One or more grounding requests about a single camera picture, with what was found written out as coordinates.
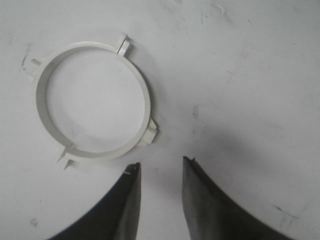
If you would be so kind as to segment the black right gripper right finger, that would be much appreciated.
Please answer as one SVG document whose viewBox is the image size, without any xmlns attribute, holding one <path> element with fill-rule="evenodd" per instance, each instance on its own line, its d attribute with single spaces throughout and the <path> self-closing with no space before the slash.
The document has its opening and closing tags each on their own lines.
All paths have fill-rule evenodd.
<svg viewBox="0 0 320 240">
<path fill-rule="evenodd" d="M 192 240 L 286 240 L 236 204 L 195 159 L 183 157 L 182 206 Z"/>
</svg>

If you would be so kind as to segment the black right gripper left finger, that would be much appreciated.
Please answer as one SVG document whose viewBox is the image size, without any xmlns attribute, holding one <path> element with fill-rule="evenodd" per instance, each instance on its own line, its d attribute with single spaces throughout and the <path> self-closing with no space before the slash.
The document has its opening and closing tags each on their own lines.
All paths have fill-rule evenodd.
<svg viewBox="0 0 320 240">
<path fill-rule="evenodd" d="M 141 164 L 129 164 L 104 197 L 52 240 L 135 240 L 141 209 Z"/>
</svg>

